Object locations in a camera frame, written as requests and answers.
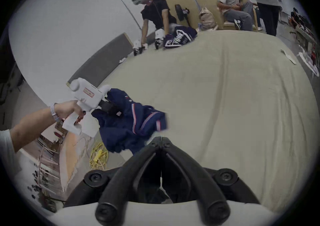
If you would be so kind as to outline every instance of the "folded clothing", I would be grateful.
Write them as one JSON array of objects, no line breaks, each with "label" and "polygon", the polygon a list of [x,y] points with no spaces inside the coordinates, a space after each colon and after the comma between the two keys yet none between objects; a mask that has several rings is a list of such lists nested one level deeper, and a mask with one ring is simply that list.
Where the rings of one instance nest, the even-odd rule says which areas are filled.
[{"label": "folded clothing", "polygon": [[154,131],[167,128],[164,112],[134,102],[126,92],[112,88],[107,97],[120,109],[121,116],[110,116],[101,109],[95,109],[91,115],[99,121],[100,135],[108,151],[129,149],[134,154],[144,147]]},{"label": "folded clothing", "polygon": [[167,34],[164,39],[165,48],[177,48],[189,43],[197,36],[197,31],[192,27],[177,26],[173,35]]}]

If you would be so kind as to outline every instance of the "label sticker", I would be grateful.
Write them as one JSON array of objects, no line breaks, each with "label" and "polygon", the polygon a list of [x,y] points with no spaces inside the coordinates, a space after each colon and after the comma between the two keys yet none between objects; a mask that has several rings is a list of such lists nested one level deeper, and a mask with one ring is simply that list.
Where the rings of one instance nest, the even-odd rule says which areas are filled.
[{"label": "label sticker", "polygon": [[87,88],[84,88],[83,89],[83,92],[85,92],[88,96],[90,96],[90,97],[93,97],[94,96],[94,93],[93,92],[91,92],[89,89],[87,89]]}]

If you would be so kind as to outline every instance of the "chair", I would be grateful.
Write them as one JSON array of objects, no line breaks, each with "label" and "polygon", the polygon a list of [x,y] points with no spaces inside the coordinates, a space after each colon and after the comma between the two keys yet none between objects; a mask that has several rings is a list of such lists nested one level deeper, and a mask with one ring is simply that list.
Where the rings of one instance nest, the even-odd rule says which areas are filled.
[{"label": "chair", "polygon": [[[254,15],[254,25],[252,26],[252,28],[255,32],[258,32],[258,20],[257,20],[257,13],[256,13],[255,8],[253,8],[253,12],[254,12],[254,14],[253,14]],[[226,21],[222,14],[221,14],[221,18],[224,20],[224,23],[222,26],[223,30],[236,30],[235,24],[233,22]]]}]

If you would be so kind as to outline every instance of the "red stripe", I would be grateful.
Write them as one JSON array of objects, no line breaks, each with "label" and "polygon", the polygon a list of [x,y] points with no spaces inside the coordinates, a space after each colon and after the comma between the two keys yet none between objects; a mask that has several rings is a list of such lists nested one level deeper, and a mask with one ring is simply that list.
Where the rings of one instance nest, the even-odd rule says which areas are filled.
[{"label": "red stripe", "polygon": [[136,132],[134,131],[134,128],[136,127],[136,121],[137,121],[137,119],[136,119],[136,113],[134,112],[134,104],[131,104],[131,108],[132,108],[132,115],[133,115],[133,126],[132,126],[132,132],[134,133],[134,134],[136,134]]}]

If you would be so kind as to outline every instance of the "black screw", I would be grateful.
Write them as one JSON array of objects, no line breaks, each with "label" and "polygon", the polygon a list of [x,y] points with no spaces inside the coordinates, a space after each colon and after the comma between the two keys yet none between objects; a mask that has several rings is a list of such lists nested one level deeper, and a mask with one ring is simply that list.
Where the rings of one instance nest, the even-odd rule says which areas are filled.
[{"label": "black screw", "polygon": [[229,217],[230,211],[223,202],[217,202],[208,208],[208,215],[212,220],[223,221]]},{"label": "black screw", "polygon": [[225,172],[225,173],[222,173],[222,174],[220,175],[220,177],[221,177],[221,179],[224,180],[224,181],[229,181],[229,180],[231,180],[232,175],[231,175],[230,173],[228,173],[228,172]]},{"label": "black screw", "polygon": [[102,176],[100,175],[100,174],[98,174],[98,173],[94,173],[94,174],[92,174],[91,176],[90,176],[90,181],[92,181],[92,182],[99,182],[99,181],[101,181],[101,179],[102,179]]},{"label": "black screw", "polygon": [[100,204],[96,211],[96,218],[103,222],[112,222],[117,216],[117,210],[110,204]]}]

